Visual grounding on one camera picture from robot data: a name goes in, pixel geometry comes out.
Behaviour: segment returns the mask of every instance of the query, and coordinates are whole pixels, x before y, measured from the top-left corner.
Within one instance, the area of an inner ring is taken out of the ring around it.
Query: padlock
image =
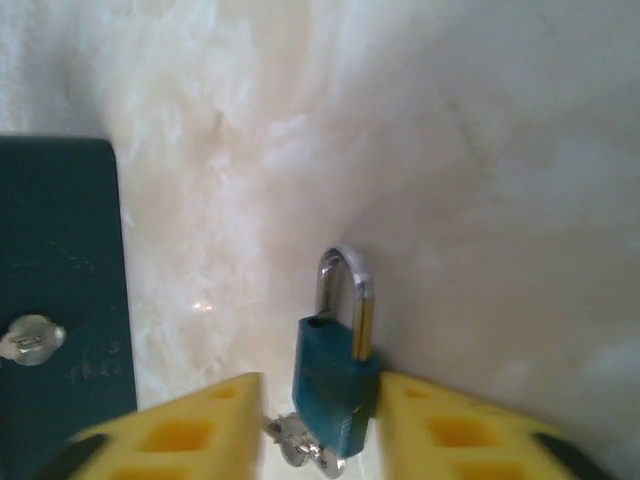
[[[353,330],[337,321],[336,269],[353,280]],[[317,313],[298,322],[293,401],[318,443],[348,458],[364,448],[378,394],[380,360],[372,355],[373,281],[360,253],[329,248],[320,261]]]

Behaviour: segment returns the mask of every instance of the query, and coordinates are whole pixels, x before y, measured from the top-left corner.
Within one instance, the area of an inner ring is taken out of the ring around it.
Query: padlock shackle
[[[336,245],[328,248],[320,259],[316,288],[316,310],[318,313],[333,312],[337,316],[333,299],[336,295],[336,267],[344,263],[347,267],[355,303],[353,306],[352,356],[360,362],[371,356],[371,328],[373,325],[373,280],[364,258],[350,245]]]

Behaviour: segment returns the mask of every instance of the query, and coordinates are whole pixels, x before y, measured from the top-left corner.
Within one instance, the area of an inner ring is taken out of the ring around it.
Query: padlock body
[[[380,378],[380,360],[351,355],[353,334],[332,318],[298,322],[293,402],[312,435],[343,458],[364,448]]]

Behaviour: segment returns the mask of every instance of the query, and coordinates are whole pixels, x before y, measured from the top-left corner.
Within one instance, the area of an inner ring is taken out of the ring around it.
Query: yellow plastic piece
[[[384,372],[376,414],[387,480],[568,480],[534,432],[549,425]]]
[[[86,430],[110,442],[73,480],[250,480],[262,428],[261,376],[232,378]]]

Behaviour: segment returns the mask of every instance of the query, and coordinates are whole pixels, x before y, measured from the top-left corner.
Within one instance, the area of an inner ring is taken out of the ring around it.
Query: square hole
[[[169,468],[127,467],[118,470],[112,480],[186,480],[187,472]]]
[[[227,387],[227,388],[223,388],[222,390],[213,392],[211,396],[213,398],[224,398],[224,399],[233,398],[236,396],[236,390],[233,387]]]
[[[409,398],[428,398],[431,396],[427,392],[418,390],[417,388],[413,387],[406,387],[404,389],[404,394]]]
[[[458,463],[454,470],[460,480],[527,480],[523,469],[517,463]]]
[[[138,449],[141,452],[191,452],[206,447],[213,433],[209,422],[173,421],[156,426]]]
[[[472,417],[435,417],[427,426],[442,447],[495,447],[500,445],[493,428]]]

